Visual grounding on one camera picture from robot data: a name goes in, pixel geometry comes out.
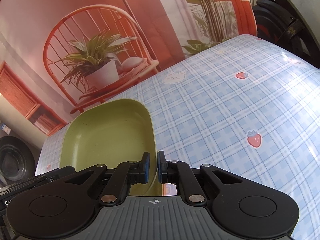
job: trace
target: printed backdrop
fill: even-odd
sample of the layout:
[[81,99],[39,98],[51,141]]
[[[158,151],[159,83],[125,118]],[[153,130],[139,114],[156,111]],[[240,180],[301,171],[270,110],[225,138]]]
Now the printed backdrop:
[[46,135],[241,34],[249,0],[1,0],[0,93]]

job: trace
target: silver screw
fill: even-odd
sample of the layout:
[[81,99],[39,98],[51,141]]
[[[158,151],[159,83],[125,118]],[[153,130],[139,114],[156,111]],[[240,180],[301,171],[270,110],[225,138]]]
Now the silver screw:
[[204,201],[204,196],[202,195],[191,195],[189,197],[189,200],[192,201],[193,203],[200,203]]
[[105,203],[112,203],[117,200],[117,197],[113,195],[104,195],[101,197],[101,200]]

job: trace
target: white plant pot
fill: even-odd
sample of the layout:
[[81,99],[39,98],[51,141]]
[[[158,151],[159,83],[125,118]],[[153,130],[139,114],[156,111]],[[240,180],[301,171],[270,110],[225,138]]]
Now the white plant pot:
[[106,87],[119,79],[116,63],[111,60],[102,68],[85,77],[85,80],[97,89]]

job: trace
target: red strawberry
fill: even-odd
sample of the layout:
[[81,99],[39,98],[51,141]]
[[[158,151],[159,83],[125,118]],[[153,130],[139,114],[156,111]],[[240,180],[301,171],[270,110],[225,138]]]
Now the red strawberry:
[[236,78],[240,78],[240,79],[245,79],[247,78],[249,75],[247,73],[244,72],[240,72],[236,75]]
[[247,140],[248,143],[255,148],[260,147],[261,145],[261,141],[262,141],[262,137],[260,134],[258,134],[257,131],[249,131],[247,134]]

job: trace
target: tablecloth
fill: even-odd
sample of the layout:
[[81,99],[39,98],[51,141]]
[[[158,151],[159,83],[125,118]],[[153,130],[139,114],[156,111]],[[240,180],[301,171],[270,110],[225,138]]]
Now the tablecloth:
[[[320,70],[241,35],[119,98],[146,105],[167,160],[210,163],[287,193],[300,209],[294,239],[320,238]],[[66,129],[44,143],[37,174],[59,166]]]

